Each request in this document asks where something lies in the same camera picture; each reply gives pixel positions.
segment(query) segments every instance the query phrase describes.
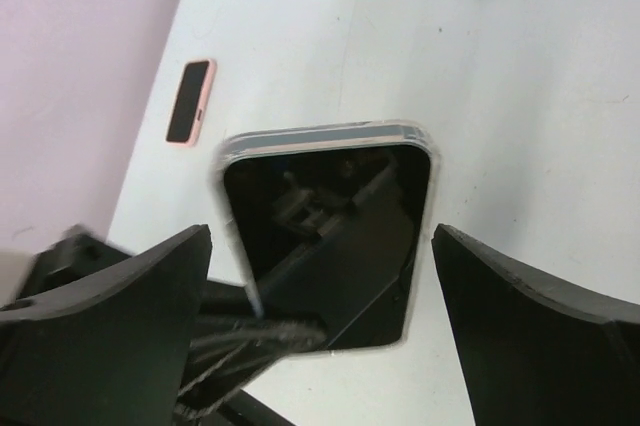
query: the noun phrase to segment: white table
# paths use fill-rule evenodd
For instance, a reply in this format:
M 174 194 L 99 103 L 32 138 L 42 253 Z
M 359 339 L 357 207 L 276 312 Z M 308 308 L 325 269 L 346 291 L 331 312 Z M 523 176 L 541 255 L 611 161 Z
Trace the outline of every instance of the white table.
M 193 149 L 164 142 L 184 63 L 218 60 Z M 640 0 L 181 0 L 109 238 L 134 251 L 193 223 L 239 281 L 210 193 L 231 135 L 421 123 L 443 158 L 433 221 L 640 302 Z M 431 249 L 408 339 L 287 360 L 248 391 L 300 426 L 473 424 Z

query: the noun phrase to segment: pink phone case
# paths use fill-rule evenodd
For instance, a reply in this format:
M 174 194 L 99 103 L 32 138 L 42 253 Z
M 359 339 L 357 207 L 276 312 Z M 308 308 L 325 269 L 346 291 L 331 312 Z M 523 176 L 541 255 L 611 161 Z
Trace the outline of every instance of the pink phone case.
M 198 97 L 198 106 L 196 109 L 196 114 L 193 118 L 193 125 L 191 126 L 191 134 L 189 136 L 189 139 L 187 139 L 185 142 L 174 142 L 174 141 L 167 140 L 168 143 L 173 144 L 175 146 L 190 148 L 196 144 L 196 142 L 198 141 L 198 137 L 200 136 L 200 129 L 202 128 L 202 121 L 204 121 L 204 113 L 205 113 L 205 110 L 207 109 L 207 103 L 209 101 L 209 95 L 211 93 L 211 85 L 213 84 L 213 79 L 215 78 L 216 71 L 218 70 L 218 64 L 214 59 L 197 59 L 194 61 L 189 61 L 187 63 L 187 65 L 189 65 L 192 63 L 201 63 L 203 61 L 208 62 L 209 66 L 207 67 L 207 73 L 204 77 L 204 81 L 202 82 L 202 88 L 200 88 L 200 96 Z M 178 99 L 178 91 L 176 91 L 176 98 L 174 99 L 174 107 L 173 107 L 173 110 L 171 110 L 172 117 L 173 117 L 175 108 L 177 106 L 175 105 L 177 99 Z

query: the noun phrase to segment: black plastic part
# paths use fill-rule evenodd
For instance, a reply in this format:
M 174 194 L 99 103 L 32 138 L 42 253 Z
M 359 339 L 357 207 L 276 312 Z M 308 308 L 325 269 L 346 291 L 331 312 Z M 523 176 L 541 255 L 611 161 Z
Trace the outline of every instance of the black plastic part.
M 210 254 L 194 226 L 3 308 L 0 422 L 170 424 Z
M 640 306 L 449 226 L 433 250 L 478 426 L 640 424 Z

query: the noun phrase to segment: pink phone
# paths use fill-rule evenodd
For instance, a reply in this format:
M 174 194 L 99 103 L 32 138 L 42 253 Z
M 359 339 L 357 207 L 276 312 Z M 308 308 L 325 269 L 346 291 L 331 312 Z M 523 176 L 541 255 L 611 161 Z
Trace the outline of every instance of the pink phone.
M 198 141 L 217 65 L 213 59 L 187 63 L 167 129 L 167 142 L 193 146 Z

